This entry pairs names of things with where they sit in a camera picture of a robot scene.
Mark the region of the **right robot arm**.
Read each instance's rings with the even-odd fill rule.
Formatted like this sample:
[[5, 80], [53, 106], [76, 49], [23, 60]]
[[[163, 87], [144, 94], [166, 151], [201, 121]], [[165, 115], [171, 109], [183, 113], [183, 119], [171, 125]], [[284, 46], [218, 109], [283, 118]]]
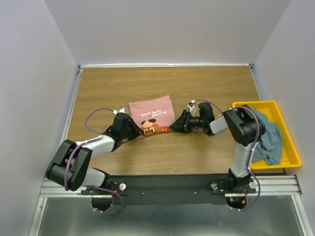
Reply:
[[214, 194], [241, 193], [250, 188], [253, 154], [266, 128], [248, 105], [227, 110], [215, 118], [210, 102], [203, 100], [197, 108], [193, 100], [169, 128], [178, 133], [199, 128], [209, 137], [229, 130], [236, 142], [233, 164], [228, 174], [212, 179], [210, 186]]

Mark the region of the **pink t shirt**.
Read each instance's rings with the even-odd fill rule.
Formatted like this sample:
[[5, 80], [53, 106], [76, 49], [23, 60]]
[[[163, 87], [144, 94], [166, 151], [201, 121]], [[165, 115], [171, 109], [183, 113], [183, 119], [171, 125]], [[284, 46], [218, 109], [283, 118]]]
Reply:
[[129, 103], [130, 114], [143, 131], [142, 138], [171, 132], [170, 125], [176, 121], [169, 95], [145, 101]]

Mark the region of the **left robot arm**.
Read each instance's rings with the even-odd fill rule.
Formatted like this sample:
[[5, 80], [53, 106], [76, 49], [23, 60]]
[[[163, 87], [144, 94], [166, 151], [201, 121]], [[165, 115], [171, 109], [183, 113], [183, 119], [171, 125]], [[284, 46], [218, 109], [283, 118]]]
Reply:
[[113, 124], [105, 132], [82, 142], [64, 140], [51, 163], [45, 177], [63, 186], [66, 191], [75, 191], [80, 187], [92, 187], [98, 194], [108, 191], [110, 176], [102, 170], [90, 169], [92, 158], [111, 153], [125, 141], [132, 141], [144, 134], [133, 119], [126, 113], [118, 112]]

